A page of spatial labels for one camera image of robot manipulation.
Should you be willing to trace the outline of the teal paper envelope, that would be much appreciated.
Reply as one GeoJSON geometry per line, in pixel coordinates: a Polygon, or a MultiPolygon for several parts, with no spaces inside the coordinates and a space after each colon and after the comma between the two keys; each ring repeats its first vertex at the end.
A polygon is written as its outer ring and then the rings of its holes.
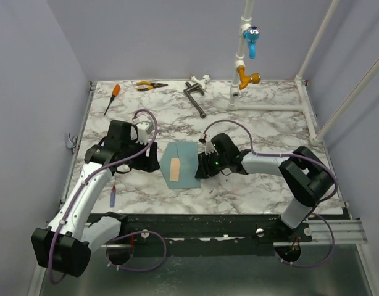
{"type": "Polygon", "coordinates": [[[195,178],[198,168],[198,146],[195,142],[170,142],[159,162],[160,170],[169,189],[200,188],[200,180],[195,178]],[[180,159],[179,182],[169,180],[171,158],[180,159]]]}

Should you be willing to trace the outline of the tan paper letter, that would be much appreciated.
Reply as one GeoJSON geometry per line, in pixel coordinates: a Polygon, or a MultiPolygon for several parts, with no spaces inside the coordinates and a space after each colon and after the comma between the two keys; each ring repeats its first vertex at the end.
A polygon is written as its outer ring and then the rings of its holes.
{"type": "Polygon", "coordinates": [[[171,182],[179,182],[180,179],[180,159],[171,158],[169,180],[171,182]]]}

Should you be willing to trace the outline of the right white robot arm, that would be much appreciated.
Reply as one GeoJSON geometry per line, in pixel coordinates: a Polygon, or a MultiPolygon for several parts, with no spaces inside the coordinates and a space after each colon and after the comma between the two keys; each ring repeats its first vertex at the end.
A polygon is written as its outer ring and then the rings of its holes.
{"type": "Polygon", "coordinates": [[[239,150],[227,134],[220,133],[198,154],[195,178],[208,179],[225,169],[241,175],[281,176],[286,181],[293,199],[276,226],[277,237],[285,242],[298,235],[298,226],[335,183],[329,169],[307,147],[300,146],[291,154],[255,154],[239,150]]]}

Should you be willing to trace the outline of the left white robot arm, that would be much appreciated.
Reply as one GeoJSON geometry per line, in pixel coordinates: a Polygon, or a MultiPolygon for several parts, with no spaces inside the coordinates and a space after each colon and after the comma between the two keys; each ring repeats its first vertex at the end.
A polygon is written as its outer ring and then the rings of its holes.
{"type": "Polygon", "coordinates": [[[79,277],[91,254],[104,243],[121,244],[128,239],[124,215],[108,212],[91,226],[86,223],[118,167],[147,173],[159,169],[157,143],[149,142],[154,128],[151,121],[112,120],[107,135],[86,151],[80,177],[63,207],[46,228],[36,228],[31,236],[40,267],[79,277]]]}

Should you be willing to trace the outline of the white pipe fitting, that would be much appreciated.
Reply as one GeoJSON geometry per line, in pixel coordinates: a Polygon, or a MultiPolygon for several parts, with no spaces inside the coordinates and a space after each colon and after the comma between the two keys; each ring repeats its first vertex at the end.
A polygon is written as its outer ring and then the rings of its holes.
{"type": "Polygon", "coordinates": [[[196,78],[195,76],[190,76],[190,80],[198,85],[202,89],[206,88],[206,84],[210,82],[210,75],[205,74],[201,79],[196,78]]]}

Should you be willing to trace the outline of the orange tap valve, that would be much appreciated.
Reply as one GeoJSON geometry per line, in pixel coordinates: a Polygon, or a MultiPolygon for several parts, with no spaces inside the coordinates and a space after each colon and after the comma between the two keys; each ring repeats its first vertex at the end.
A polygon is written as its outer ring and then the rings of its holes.
{"type": "Polygon", "coordinates": [[[245,89],[249,84],[259,84],[261,77],[259,73],[253,73],[251,75],[245,74],[245,66],[239,66],[236,71],[239,74],[239,90],[245,89]]]}

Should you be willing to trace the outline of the blue tap valve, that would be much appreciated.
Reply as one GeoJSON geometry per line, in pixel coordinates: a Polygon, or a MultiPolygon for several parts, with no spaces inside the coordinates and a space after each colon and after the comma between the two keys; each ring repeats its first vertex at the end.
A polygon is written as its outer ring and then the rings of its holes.
{"type": "Polygon", "coordinates": [[[256,43],[260,36],[260,28],[257,26],[250,26],[244,30],[243,38],[246,41],[249,51],[249,58],[254,59],[256,57],[256,43]]]}

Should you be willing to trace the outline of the wall hook clip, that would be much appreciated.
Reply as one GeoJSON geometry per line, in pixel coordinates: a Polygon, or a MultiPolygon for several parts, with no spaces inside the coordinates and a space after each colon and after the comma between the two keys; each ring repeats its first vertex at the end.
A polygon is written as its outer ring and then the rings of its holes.
{"type": "Polygon", "coordinates": [[[78,141],[78,136],[76,135],[72,136],[70,133],[68,133],[67,140],[65,143],[66,148],[70,150],[72,153],[74,153],[77,147],[77,141],[78,141]]]}

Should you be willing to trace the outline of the orange handled screwdriver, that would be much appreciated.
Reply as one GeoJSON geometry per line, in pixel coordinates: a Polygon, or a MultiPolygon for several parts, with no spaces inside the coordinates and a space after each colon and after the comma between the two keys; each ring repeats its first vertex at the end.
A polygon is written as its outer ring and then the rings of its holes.
{"type": "Polygon", "coordinates": [[[117,84],[114,86],[113,90],[112,90],[112,93],[111,93],[111,96],[110,96],[110,101],[105,109],[105,112],[104,112],[104,116],[106,116],[109,108],[110,108],[110,105],[112,104],[112,102],[114,101],[114,99],[118,96],[119,92],[120,92],[120,85],[117,84]]]}

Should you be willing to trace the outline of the yellow handled pliers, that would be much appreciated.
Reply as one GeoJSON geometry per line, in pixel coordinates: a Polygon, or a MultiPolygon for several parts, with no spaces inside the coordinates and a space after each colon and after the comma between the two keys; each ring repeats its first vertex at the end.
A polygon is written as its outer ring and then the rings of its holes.
{"type": "Polygon", "coordinates": [[[151,81],[140,81],[136,83],[136,90],[139,92],[146,92],[156,88],[163,88],[168,86],[166,83],[155,83],[151,81]]]}

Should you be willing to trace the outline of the white PVC pipe frame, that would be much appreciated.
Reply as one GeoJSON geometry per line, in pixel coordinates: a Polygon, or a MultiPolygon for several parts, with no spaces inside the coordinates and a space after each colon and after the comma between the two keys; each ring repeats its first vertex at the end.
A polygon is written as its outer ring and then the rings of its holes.
{"type": "Polygon", "coordinates": [[[311,111],[311,103],[306,87],[306,81],[304,79],[305,71],[307,70],[311,59],[313,58],[315,51],[320,44],[322,37],[331,22],[332,16],[338,7],[339,1],[331,1],[328,10],[315,34],[315,37],[310,45],[310,48],[295,76],[291,76],[283,81],[292,81],[299,95],[299,103],[296,105],[277,105],[277,104],[239,104],[237,98],[241,95],[239,90],[239,74],[236,69],[239,66],[245,66],[245,57],[249,57],[248,46],[245,39],[243,38],[244,30],[250,26],[254,26],[252,23],[252,12],[254,10],[254,1],[246,1],[243,14],[241,16],[240,28],[239,28],[239,43],[238,49],[235,54],[235,61],[233,68],[235,74],[230,83],[229,101],[227,103],[227,109],[232,111],[239,110],[250,110],[250,111],[267,111],[267,112],[300,112],[304,115],[307,130],[309,132],[309,141],[313,146],[319,145],[323,137],[327,134],[333,125],[342,117],[348,107],[355,101],[359,94],[365,89],[365,87],[371,82],[373,77],[379,72],[379,57],[374,61],[370,68],[366,71],[363,77],[359,80],[353,90],[344,99],[341,105],[334,111],[333,115],[327,120],[327,122],[320,128],[319,131],[316,130],[317,125],[314,122],[315,115],[311,111]]]}

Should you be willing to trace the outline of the aluminium rail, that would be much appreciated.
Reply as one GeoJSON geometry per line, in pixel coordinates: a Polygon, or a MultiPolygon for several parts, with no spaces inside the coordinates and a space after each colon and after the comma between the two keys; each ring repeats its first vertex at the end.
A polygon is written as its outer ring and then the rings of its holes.
{"type": "MultiPolygon", "coordinates": [[[[168,232],[169,224],[163,224],[161,230],[155,229],[154,232],[169,241],[185,241],[195,239],[198,241],[229,241],[233,239],[244,239],[253,237],[255,240],[273,244],[275,247],[283,247],[289,244],[304,245],[327,245],[327,244],[364,244],[367,242],[362,222],[359,220],[310,220],[299,225],[292,233],[286,232],[278,234],[273,232],[270,226],[257,226],[254,229],[241,233],[228,233],[223,231],[217,233],[214,228],[212,232],[200,232],[190,226],[189,233],[185,232],[168,232]]],[[[100,248],[103,243],[112,243],[121,239],[120,223],[115,218],[101,218],[94,224],[86,224],[84,229],[79,233],[72,232],[73,238],[89,245],[91,251],[100,248]]]]}

